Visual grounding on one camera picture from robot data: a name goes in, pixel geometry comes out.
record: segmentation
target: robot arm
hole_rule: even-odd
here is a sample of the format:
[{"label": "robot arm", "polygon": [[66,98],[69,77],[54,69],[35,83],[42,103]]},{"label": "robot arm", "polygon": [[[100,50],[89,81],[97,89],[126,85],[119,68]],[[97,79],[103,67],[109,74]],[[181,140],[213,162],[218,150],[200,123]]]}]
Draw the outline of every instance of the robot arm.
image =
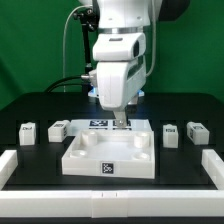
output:
[{"label": "robot arm", "polygon": [[[151,25],[149,9],[162,0],[97,0],[99,37],[93,47],[99,100],[113,111],[118,127],[126,127],[125,108],[146,82],[144,29]],[[80,0],[83,4],[92,1]]]}]

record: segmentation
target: white cube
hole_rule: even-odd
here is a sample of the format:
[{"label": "white cube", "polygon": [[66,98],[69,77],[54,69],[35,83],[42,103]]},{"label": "white cube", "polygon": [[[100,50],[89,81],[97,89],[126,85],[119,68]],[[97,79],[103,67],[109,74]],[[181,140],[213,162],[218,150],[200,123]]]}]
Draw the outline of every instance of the white cube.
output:
[{"label": "white cube", "polygon": [[19,130],[20,145],[35,145],[36,141],[36,124],[26,123],[22,124]]},{"label": "white cube", "polygon": [[48,129],[48,139],[49,142],[63,142],[64,139],[68,136],[68,128],[70,122],[57,121]]},{"label": "white cube", "polygon": [[209,133],[201,123],[189,122],[187,124],[187,136],[195,145],[208,145]]},{"label": "white cube", "polygon": [[178,130],[175,125],[163,126],[163,147],[165,148],[178,148]]}]

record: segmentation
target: black table surface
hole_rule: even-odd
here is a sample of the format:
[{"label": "black table surface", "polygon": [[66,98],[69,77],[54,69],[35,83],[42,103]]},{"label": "black table surface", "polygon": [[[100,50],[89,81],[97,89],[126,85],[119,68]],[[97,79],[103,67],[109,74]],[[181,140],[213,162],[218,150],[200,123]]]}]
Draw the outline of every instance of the black table surface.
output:
[{"label": "black table surface", "polygon": [[[147,94],[130,119],[148,119],[155,134],[156,177],[154,180],[62,175],[61,158],[73,140],[48,142],[48,128],[59,120],[113,119],[112,112],[90,103],[81,93],[24,94],[0,111],[0,154],[16,149],[18,167],[3,190],[214,190],[215,185],[201,166],[203,149],[214,149],[224,159],[224,104],[207,94]],[[187,137],[189,121],[200,122],[210,131],[209,145],[195,146]],[[22,123],[37,125],[35,146],[19,145]],[[177,125],[179,146],[163,147],[162,128]],[[222,218],[127,218],[127,219],[0,219],[0,223],[223,223]]]}]

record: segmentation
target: black cable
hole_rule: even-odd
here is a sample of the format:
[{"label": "black cable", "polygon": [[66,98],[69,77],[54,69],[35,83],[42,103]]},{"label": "black cable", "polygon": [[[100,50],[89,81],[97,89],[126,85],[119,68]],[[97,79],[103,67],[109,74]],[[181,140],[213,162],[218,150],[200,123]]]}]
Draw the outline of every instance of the black cable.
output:
[{"label": "black cable", "polygon": [[65,87],[65,86],[83,86],[86,85],[84,83],[82,84],[78,84],[78,83],[62,83],[62,84],[58,84],[53,86],[51,89],[48,90],[48,93],[52,92],[54,89],[58,88],[58,87]]},{"label": "black cable", "polygon": [[60,83],[67,82],[67,81],[70,81],[70,80],[75,80],[75,79],[81,79],[81,76],[70,76],[70,77],[67,77],[67,78],[60,79],[60,80],[52,83],[44,92],[45,93],[49,92],[49,90],[51,90],[54,86],[56,86]]}]

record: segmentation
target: green backdrop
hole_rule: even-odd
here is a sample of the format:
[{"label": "green backdrop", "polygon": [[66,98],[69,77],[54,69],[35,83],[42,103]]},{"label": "green backdrop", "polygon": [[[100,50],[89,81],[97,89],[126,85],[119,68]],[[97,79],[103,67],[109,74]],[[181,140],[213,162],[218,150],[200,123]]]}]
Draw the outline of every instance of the green backdrop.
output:
[{"label": "green backdrop", "polygon": [[[64,24],[78,5],[78,0],[0,0],[0,108],[62,77]],[[146,92],[209,93],[224,102],[223,9],[223,0],[192,0],[177,21],[158,23],[156,68]],[[66,74],[79,75],[81,28],[79,22],[69,24]]]}]

